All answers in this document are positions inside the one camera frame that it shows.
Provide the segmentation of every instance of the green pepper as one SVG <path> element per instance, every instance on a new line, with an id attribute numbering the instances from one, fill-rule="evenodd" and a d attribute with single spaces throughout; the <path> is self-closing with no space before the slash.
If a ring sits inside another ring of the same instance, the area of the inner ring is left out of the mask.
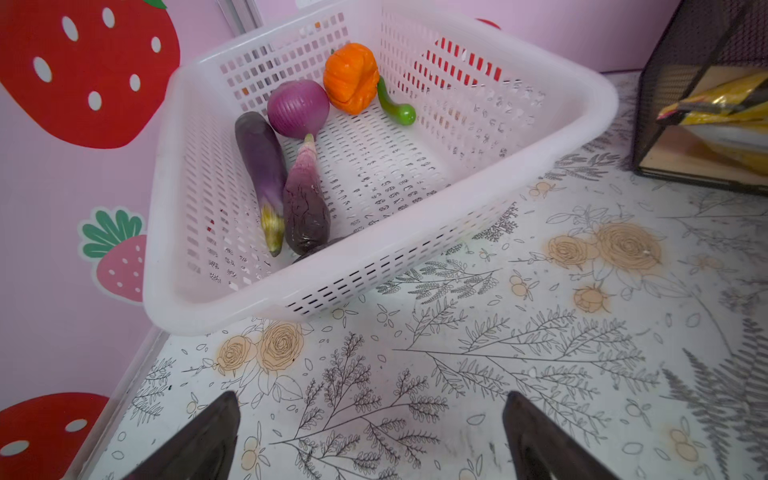
<path id="1" fill-rule="evenodd" d="M 382 105 L 384 112 L 401 125 L 410 125 L 416 121 L 416 110 L 409 104 L 396 104 L 389 98 L 389 94 L 386 92 L 386 85 L 384 84 L 384 77 L 379 77 L 379 103 Z"/>

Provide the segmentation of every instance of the strawberry leaf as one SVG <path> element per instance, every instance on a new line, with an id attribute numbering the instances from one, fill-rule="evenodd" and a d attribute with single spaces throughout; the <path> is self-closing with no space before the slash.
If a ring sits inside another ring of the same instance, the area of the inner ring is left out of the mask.
<path id="1" fill-rule="evenodd" d="M 163 10 L 168 8 L 163 3 L 163 0 L 144 0 L 144 3 L 146 3 L 147 5 L 152 5 L 155 8 L 162 8 Z"/>
<path id="2" fill-rule="evenodd" d="M 133 233 L 130 233 L 130 229 L 126 229 L 127 238 L 136 237 L 141 233 L 141 227 L 143 226 L 141 218 L 139 217 L 132 217 L 130 224 L 133 227 Z"/>
<path id="3" fill-rule="evenodd" d="M 111 233 L 113 236 L 115 236 L 118 240 L 118 243 L 125 240 L 124 238 L 120 237 L 120 231 L 118 230 L 118 226 L 114 224 L 109 214 L 103 210 L 99 210 L 96 212 L 96 221 L 99 225 L 101 225 L 101 228 L 104 229 L 105 232 Z"/>
<path id="4" fill-rule="evenodd" d="M 133 226 L 131 226 L 131 222 L 128 219 L 128 214 L 125 213 L 125 210 L 118 210 L 117 213 L 114 215 L 114 221 L 118 224 L 118 237 L 122 239 L 127 239 L 129 237 L 132 237 L 133 233 Z"/>
<path id="5" fill-rule="evenodd" d="M 114 247 L 120 241 L 117 239 L 115 235 L 112 235 L 111 233 L 103 231 L 101 228 L 94 227 L 90 223 L 86 223 L 83 225 L 83 235 L 86 236 L 86 238 L 93 240 L 96 243 L 101 243 L 103 245 L 108 245 L 110 247 Z"/>
<path id="6" fill-rule="evenodd" d="M 83 246 L 83 254 L 88 258 L 102 258 L 109 250 L 112 250 L 112 246 L 102 243 L 86 243 Z"/>

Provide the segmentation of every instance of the red strawberry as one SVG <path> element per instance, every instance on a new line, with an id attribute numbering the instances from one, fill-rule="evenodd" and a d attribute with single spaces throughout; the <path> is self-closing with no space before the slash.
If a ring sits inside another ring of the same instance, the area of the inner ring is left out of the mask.
<path id="1" fill-rule="evenodd" d="M 90 393 L 55 393 L 0 411 L 0 478 L 65 477 L 108 400 Z"/>
<path id="2" fill-rule="evenodd" d="M 101 228 L 92 223 L 82 225 L 84 241 L 90 241 L 82 246 L 82 252 L 88 259 L 98 259 L 98 285 L 121 300 L 141 303 L 147 247 L 147 236 L 139 234 L 141 218 L 129 219 L 124 210 L 115 212 L 114 221 L 103 210 L 98 210 L 94 217 Z"/>
<path id="3" fill-rule="evenodd" d="M 168 13 L 141 0 L 3 0 L 0 52 L 0 83 L 29 116 L 93 148 L 141 132 L 180 59 Z"/>

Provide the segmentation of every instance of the table surface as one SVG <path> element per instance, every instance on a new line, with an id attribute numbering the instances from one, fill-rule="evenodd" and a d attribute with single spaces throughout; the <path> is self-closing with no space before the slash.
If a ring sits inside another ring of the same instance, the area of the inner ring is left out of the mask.
<path id="1" fill-rule="evenodd" d="M 170 337 L 90 478 L 225 389 L 236 480 L 514 478 L 510 390 L 621 478 L 768 478 L 768 199 L 620 170 L 609 78 L 609 130 L 491 229 L 311 324 Z"/>

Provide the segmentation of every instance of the red onion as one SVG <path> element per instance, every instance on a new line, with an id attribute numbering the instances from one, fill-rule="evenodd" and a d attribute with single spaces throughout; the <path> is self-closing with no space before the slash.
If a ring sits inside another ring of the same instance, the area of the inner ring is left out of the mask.
<path id="1" fill-rule="evenodd" d="M 285 137 L 303 140 L 317 135 L 326 123 L 328 95 L 312 80 L 293 80 L 280 85 L 270 96 L 266 114 L 275 131 Z"/>

